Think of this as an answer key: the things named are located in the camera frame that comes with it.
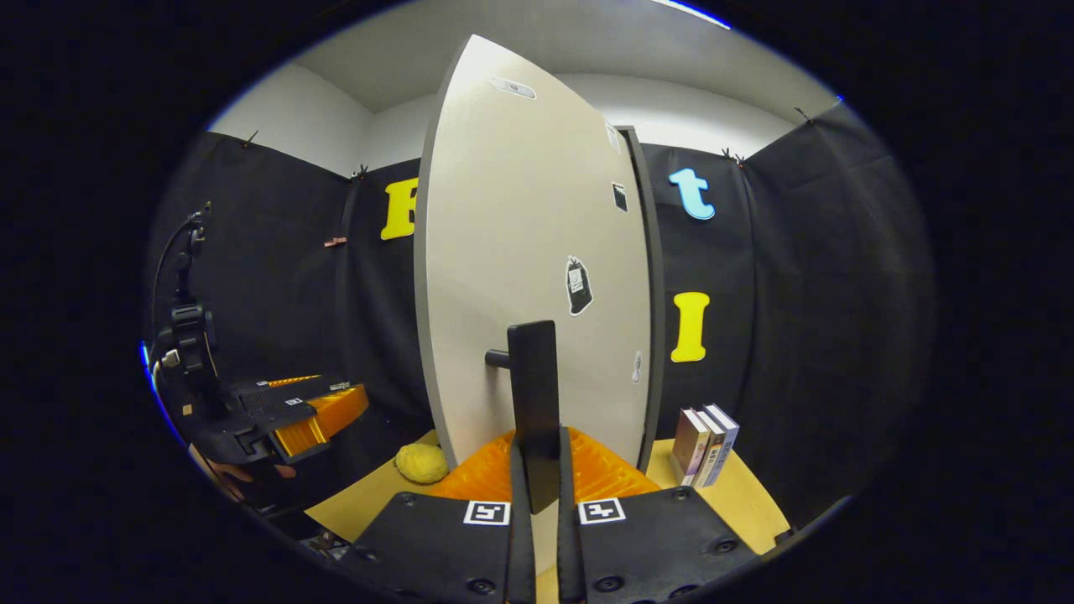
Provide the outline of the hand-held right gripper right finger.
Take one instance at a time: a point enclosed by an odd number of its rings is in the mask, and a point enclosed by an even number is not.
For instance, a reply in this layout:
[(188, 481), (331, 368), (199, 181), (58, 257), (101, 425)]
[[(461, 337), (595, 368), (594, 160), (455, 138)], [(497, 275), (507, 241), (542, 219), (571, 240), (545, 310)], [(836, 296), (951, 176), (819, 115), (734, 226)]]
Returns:
[(575, 498), (576, 457), (560, 428), (560, 603), (667, 603), (732, 583), (759, 555), (691, 487)]

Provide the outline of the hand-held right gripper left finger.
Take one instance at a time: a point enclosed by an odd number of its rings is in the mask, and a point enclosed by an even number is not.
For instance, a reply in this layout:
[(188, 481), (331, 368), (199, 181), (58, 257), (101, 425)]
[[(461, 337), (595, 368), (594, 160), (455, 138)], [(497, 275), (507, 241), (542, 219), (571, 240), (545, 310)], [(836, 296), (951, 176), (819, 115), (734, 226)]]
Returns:
[(348, 572), (396, 603), (537, 601), (532, 508), (514, 431), (430, 493), (391, 497), (353, 540)]

